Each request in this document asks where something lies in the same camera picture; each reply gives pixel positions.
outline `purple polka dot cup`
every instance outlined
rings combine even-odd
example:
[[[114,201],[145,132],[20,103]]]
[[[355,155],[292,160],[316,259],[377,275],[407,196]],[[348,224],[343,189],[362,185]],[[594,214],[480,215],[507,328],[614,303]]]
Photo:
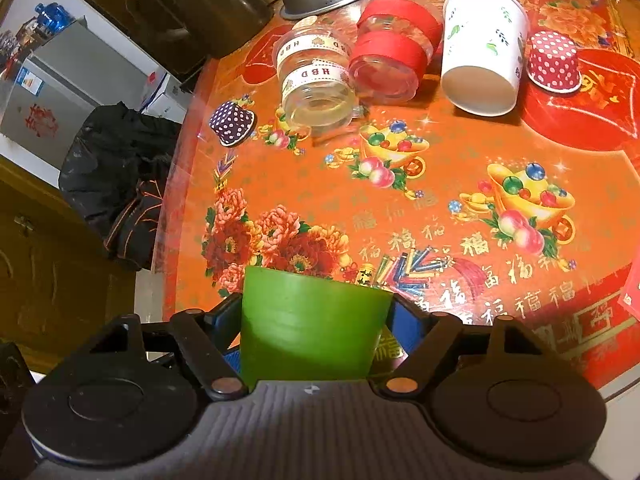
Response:
[[[557,94],[568,94],[580,88],[578,49],[573,41],[559,32],[541,30],[531,36],[529,42],[529,79]]]
[[[209,120],[209,126],[226,148],[247,140],[256,123],[257,117],[251,110],[244,110],[233,101],[222,103]]]

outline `wooden cabinet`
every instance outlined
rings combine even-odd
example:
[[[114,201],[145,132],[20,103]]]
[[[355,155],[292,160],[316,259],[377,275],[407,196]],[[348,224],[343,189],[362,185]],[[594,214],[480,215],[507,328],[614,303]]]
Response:
[[[187,80],[199,69],[206,58],[204,48],[192,38],[178,41],[158,41],[141,28],[126,8],[125,0],[85,0],[105,18],[129,36],[160,65],[181,82]],[[174,18],[155,0],[140,0],[145,16],[156,17],[153,24],[160,30],[181,27]]]
[[[46,373],[113,317],[133,312],[136,273],[58,190],[0,156],[0,339]]]

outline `green cup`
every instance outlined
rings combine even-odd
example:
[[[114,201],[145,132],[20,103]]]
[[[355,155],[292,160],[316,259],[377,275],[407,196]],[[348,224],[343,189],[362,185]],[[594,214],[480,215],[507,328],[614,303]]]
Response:
[[[366,377],[392,294],[263,267],[247,267],[240,371],[264,380]]]

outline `paper cup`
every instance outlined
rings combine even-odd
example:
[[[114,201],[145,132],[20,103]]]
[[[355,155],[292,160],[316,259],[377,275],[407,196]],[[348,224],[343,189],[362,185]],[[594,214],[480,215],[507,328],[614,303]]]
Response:
[[[469,113],[513,110],[522,76],[529,20],[517,0],[445,0],[440,85]]]
[[[260,379],[363,379],[392,294],[263,267],[246,268],[240,373]]]

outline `wall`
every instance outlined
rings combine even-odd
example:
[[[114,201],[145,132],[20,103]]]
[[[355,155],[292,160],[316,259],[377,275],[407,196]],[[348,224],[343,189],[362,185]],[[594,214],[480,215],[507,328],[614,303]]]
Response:
[[[158,66],[153,59],[140,50],[135,43],[111,25],[108,20],[84,0],[14,0],[0,25],[0,32],[4,32],[7,29],[14,33],[17,32],[24,22],[35,16],[34,8],[40,2],[44,4],[57,2],[73,16],[77,18],[85,16],[88,28],[92,33],[101,38],[146,75],[151,74]],[[33,155],[33,153],[28,152],[2,133],[0,133],[0,155],[5,156],[52,186],[58,187],[59,170]]]
[[[14,0],[2,21],[0,32],[4,32],[7,29],[17,32],[24,22],[36,15],[33,9],[40,2],[44,4],[57,2],[76,18],[85,16],[88,28],[92,33],[118,51],[146,75],[151,74],[158,66],[158,63],[153,61],[135,43],[111,25],[107,19],[102,17],[84,0]]]

